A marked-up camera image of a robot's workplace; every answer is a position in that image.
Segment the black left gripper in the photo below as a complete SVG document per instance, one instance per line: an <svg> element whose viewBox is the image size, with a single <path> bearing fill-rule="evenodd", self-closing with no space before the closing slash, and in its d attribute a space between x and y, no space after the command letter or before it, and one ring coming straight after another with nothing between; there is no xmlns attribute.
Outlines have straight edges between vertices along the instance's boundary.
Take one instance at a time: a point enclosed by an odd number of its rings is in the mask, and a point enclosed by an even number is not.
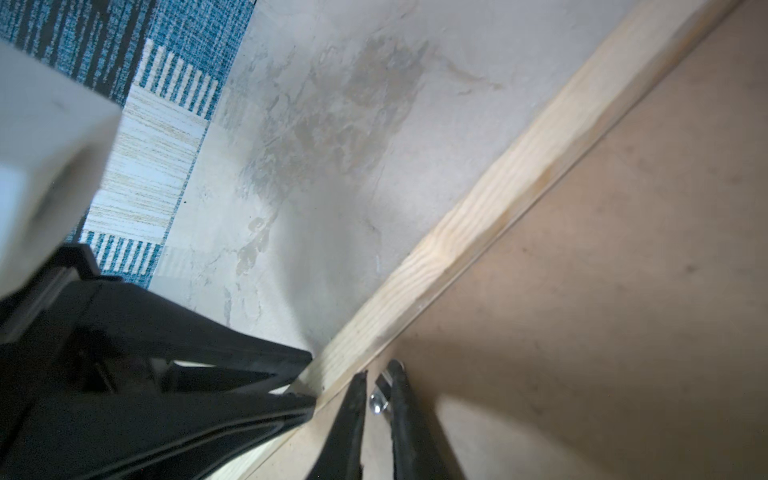
<svg viewBox="0 0 768 480"><path fill-rule="evenodd" d="M1 300L1 446L11 441L2 478L202 479L311 419L313 397L269 394L298 377L309 351L239 333L133 284L92 280L99 276L89 245L65 244ZM13 437L57 348L49 310L64 289L84 303L75 324L101 356L193 362L202 371L176 371L171 389L238 393L55 395Z"/></svg>

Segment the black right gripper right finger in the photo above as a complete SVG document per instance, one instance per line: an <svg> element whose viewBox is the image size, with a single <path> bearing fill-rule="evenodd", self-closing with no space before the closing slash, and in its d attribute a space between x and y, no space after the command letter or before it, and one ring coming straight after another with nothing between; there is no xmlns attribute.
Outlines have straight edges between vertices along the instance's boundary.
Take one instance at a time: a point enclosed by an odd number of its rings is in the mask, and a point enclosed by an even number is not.
<svg viewBox="0 0 768 480"><path fill-rule="evenodd" d="M448 468L418 406L403 364L387 364L390 377L388 406L395 479L448 479Z"/></svg>

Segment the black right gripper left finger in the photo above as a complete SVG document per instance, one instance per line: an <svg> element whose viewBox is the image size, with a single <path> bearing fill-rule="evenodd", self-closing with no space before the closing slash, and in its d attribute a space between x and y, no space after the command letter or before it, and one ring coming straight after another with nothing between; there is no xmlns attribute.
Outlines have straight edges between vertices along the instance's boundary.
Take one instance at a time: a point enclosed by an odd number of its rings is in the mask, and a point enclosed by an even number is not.
<svg viewBox="0 0 768 480"><path fill-rule="evenodd" d="M367 372L355 374L307 479L362 478L361 451L367 408L366 388Z"/></svg>

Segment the metal backing board clip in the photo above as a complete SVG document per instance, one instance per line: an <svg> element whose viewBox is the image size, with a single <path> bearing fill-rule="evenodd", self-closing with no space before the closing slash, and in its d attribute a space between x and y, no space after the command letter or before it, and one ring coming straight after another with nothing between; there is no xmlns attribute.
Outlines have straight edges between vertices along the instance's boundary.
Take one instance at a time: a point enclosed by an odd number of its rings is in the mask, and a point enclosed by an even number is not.
<svg viewBox="0 0 768 480"><path fill-rule="evenodd" d="M391 375L387 372L382 372L376 378L372 392L369 395L369 408L374 415L384 415L385 417L390 415L391 392Z"/></svg>

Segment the brown cardboard backing board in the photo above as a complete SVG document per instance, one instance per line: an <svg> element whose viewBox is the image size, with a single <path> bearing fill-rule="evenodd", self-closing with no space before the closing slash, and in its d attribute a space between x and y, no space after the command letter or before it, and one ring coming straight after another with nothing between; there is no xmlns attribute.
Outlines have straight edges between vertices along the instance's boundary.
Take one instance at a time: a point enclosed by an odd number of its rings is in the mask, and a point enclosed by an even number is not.
<svg viewBox="0 0 768 480"><path fill-rule="evenodd" d="M369 368L455 479L767 475L767 5L741 3Z"/></svg>

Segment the light wooden picture frame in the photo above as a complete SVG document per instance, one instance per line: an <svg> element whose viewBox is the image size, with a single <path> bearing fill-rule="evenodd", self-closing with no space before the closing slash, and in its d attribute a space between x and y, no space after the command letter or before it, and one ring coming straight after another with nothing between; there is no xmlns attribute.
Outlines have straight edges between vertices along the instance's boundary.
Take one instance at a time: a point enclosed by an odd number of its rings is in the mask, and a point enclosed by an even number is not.
<svg viewBox="0 0 768 480"><path fill-rule="evenodd" d="M302 1L257 10L208 156L241 166L232 320L316 357L320 416L220 479L294 479L397 335L501 340L462 274L678 64L727 1Z"/></svg>

